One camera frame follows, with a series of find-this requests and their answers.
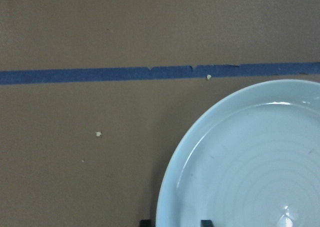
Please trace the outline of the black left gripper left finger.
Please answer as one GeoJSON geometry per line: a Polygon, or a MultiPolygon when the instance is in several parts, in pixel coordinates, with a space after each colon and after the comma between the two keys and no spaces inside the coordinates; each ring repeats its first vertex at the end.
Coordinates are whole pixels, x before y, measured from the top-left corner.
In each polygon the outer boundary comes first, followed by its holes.
{"type": "Polygon", "coordinates": [[[152,227],[151,219],[142,219],[139,221],[139,227],[152,227]]]}

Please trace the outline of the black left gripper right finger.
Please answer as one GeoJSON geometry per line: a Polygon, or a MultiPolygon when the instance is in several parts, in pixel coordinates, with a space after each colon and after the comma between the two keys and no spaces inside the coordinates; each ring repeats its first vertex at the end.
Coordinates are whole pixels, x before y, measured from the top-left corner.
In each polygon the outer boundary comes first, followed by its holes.
{"type": "Polygon", "coordinates": [[[214,227],[213,221],[210,219],[202,219],[200,221],[201,227],[214,227]]]}

